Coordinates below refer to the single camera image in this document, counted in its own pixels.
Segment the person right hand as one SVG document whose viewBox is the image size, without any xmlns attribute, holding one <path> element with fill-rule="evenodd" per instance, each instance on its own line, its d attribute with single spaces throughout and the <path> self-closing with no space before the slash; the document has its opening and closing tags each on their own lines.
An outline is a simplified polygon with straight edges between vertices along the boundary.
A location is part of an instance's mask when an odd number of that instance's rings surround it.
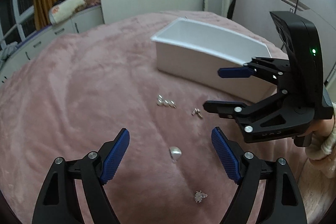
<svg viewBox="0 0 336 224">
<path fill-rule="evenodd" d="M 316 136 L 328 137 L 333 131 L 334 123 L 334 117 L 332 117 L 331 119 L 312 121 L 303 136 L 313 134 Z"/>
</svg>

